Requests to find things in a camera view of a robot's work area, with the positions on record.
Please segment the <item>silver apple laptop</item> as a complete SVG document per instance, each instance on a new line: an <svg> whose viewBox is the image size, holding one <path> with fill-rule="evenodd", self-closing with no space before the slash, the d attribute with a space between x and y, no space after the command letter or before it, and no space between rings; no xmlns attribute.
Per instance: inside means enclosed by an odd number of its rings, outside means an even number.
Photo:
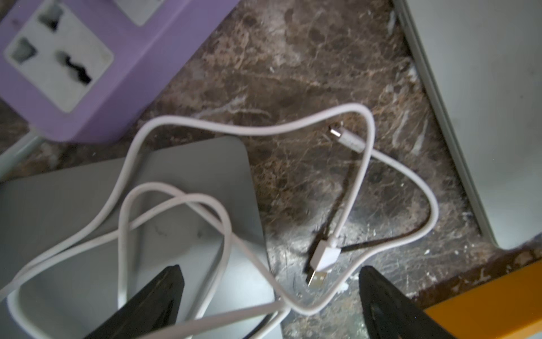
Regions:
<svg viewBox="0 0 542 339"><path fill-rule="evenodd" d="M541 233L540 1L396 1L477 223L501 249Z"/></svg>

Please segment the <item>purple power strip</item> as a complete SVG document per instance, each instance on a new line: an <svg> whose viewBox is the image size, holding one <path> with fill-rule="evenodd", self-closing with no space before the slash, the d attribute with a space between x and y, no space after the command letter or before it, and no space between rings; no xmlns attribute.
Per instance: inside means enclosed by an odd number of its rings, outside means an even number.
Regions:
<svg viewBox="0 0 542 339"><path fill-rule="evenodd" d="M1 20L1 99L50 141L116 141L235 1L17 1Z"/></svg>

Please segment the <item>orange power strip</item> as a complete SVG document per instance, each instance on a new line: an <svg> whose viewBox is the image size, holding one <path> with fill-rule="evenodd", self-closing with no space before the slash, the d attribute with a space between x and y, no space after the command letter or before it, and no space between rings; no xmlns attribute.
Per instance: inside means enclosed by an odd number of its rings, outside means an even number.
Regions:
<svg viewBox="0 0 542 339"><path fill-rule="evenodd" d="M456 338L540 338L541 262L429 307Z"/></svg>

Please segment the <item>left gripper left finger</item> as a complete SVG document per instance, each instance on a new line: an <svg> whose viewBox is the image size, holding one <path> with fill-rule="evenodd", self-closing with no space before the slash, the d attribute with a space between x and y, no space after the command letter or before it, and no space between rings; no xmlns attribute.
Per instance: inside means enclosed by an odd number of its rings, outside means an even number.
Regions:
<svg viewBox="0 0 542 339"><path fill-rule="evenodd" d="M176 323L185 286L180 266L168 266L88 338L139 338Z"/></svg>

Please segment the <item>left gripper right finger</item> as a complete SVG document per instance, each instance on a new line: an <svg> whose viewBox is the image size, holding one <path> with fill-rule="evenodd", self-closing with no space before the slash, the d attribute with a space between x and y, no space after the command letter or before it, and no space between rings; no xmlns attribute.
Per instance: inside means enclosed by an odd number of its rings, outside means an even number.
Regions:
<svg viewBox="0 0 542 339"><path fill-rule="evenodd" d="M370 338L452 338L372 266L359 271L359 294Z"/></svg>

